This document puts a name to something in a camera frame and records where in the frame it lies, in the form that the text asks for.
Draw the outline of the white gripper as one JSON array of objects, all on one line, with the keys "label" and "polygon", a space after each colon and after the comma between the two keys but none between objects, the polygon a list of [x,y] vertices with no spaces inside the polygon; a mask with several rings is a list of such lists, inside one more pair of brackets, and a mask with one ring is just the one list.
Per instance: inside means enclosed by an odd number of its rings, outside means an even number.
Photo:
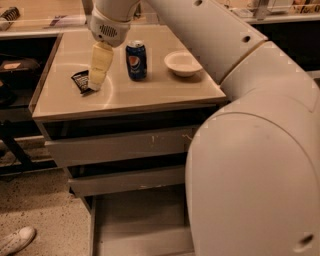
[{"label": "white gripper", "polygon": [[130,24],[130,10],[125,6],[93,8],[90,30],[99,42],[92,48],[88,75],[90,89],[98,91],[101,88],[113,60],[112,47],[118,47],[125,41]]}]

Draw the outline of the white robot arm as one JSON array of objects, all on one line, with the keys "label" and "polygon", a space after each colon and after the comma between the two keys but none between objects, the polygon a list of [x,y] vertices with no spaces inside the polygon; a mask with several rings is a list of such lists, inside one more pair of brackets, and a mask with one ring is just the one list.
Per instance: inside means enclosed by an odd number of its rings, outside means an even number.
[{"label": "white robot arm", "polygon": [[229,100],[187,156],[196,256],[319,256],[318,85],[215,0],[147,1]]}]

